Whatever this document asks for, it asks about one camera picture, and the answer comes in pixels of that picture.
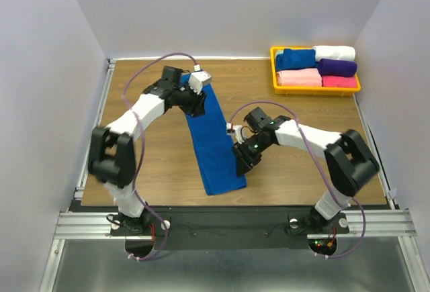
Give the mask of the blue microfibre towel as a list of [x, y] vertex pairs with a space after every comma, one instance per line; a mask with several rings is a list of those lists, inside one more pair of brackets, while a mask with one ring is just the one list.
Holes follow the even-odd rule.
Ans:
[[284, 48], [275, 53], [275, 69], [298, 70], [314, 68], [316, 66], [316, 52], [314, 49]]

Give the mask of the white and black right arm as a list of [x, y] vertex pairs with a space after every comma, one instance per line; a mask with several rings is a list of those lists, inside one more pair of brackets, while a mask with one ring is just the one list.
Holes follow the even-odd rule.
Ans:
[[235, 137], [232, 151], [236, 174], [243, 176], [257, 166], [264, 150], [272, 145], [287, 146], [308, 152], [327, 190], [311, 208], [308, 221], [313, 230], [323, 232], [333, 219], [350, 206], [353, 198], [380, 171], [380, 165], [359, 132], [324, 131], [300, 124], [295, 115], [269, 117], [260, 107], [244, 118], [244, 126], [229, 121], [226, 132]]

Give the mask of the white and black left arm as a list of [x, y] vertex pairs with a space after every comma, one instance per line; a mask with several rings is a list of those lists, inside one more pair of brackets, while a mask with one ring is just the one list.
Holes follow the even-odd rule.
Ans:
[[149, 85], [136, 103], [107, 126], [96, 126], [91, 133], [87, 170], [104, 184], [118, 206], [118, 216], [108, 221], [117, 228], [128, 227], [134, 234], [145, 233], [150, 213], [136, 192], [136, 176], [142, 159], [136, 158], [134, 145], [145, 129], [172, 107], [190, 117], [205, 114], [206, 92], [211, 75], [199, 68], [181, 81], [183, 70], [165, 66], [161, 78]]

